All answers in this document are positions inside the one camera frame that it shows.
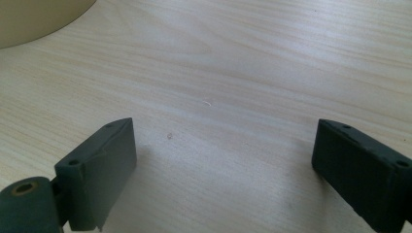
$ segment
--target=light wood surface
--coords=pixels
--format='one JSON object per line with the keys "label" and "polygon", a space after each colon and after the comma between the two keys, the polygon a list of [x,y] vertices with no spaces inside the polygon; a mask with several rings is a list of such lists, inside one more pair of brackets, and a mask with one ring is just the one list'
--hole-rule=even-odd
{"label": "light wood surface", "polygon": [[53,178],[133,117],[138,167],[105,233],[373,232],[312,149],[328,118],[412,157],[411,13],[407,0],[98,0],[0,50],[0,188]]}

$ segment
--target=cardboard roll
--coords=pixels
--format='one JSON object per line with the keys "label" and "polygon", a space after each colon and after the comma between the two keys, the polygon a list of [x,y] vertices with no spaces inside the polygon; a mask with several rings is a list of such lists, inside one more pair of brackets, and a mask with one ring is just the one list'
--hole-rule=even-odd
{"label": "cardboard roll", "polygon": [[64,27],[96,0],[0,0],[0,49],[30,42]]}

